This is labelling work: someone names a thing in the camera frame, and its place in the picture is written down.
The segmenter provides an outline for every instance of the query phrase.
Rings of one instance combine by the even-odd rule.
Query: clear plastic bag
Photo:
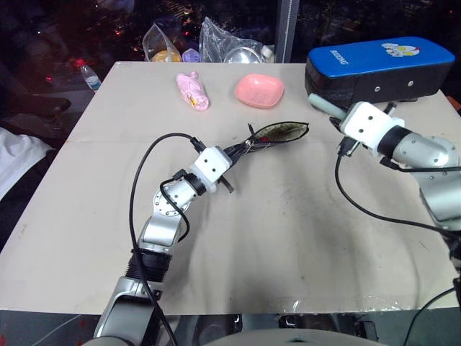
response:
[[[181,54],[155,23],[144,35],[143,49],[146,61],[181,62]]]
[[[203,63],[262,63],[263,44],[238,38],[217,27],[206,17],[200,31],[200,60]]]

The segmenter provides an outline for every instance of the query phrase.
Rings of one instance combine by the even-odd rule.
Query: table surface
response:
[[[210,109],[179,97],[175,76],[196,70]],[[270,110],[240,103],[249,73],[283,80]],[[399,102],[395,116],[424,136],[460,144],[461,122],[439,92]],[[283,120],[310,123],[301,140],[243,157],[223,187],[194,202],[191,234],[174,250],[161,305],[167,314],[413,309],[452,286],[456,272],[434,232],[360,213],[334,182],[341,140],[314,110],[303,64],[116,63],[56,157],[0,255],[0,309],[100,314],[130,257],[128,200],[148,145],[170,132],[209,146],[238,143]],[[158,184],[196,158],[182,138],[147,160],[135,199],[138,233]],[[364,149],[341,167],[344,188],[386,216],[431,223],[411,175]],[[437,306],[456,306],[447,296]]]

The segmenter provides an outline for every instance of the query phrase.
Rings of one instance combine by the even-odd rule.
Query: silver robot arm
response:
[[[175,182],[164,186],[174,204],[185,211],[190,203],[205,192],[214,192],[217,182],[232,165],[231,159],[218,146],[206,148],[189,168],[181,170]],[[139,238],[141,262],[149,287],[159,299],[163,278],[169,268],[174,245],[180,237],[181,215],[158,190],[153,197],[153,215],[147,220]],[[141,345],[149,333],[156,334],[159,323],[155,321],[153,305],[143,289],[139,268],[132,257],[125,276],[119,278],[112,296],[94,332],[96,339],[86,346],[105,345],[107,341],[121,345]]]
[[[368,102],[356,103],[348,112],[327,102],[316,94],[310,94],[313,106],[333,115],[336,127],[356,145],[368,148],[373,156],[384,156],[382,163],[396,169],[397,164],[427,172],[411,172],[419,183],[421,199],[430,216],[439,227],[450,231],[461,229],[461,172],[429,172],[431,169],[459,165],[453,143],[443,138],[425,138],[405,128],[402,119],[391,117],[395,108],[379,110]]]

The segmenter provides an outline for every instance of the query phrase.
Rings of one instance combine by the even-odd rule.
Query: pink plastic bowl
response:
[[[236,96],[248,106],[271,108],[282,97],[283,89],[280,79],[264,74],[249,74],[237,84]]]

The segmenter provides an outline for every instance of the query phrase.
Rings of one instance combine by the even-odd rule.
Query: water bottle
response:
[[[79,59],[77,61],[77,66],[80,67],[81,75],[83,76],[86,84],[88,84],[88,87],[94,92],[97,92],[101,86],[101,80],[99,79],[98,75],[93,71],[91,67],[85,64],[83,59]]]

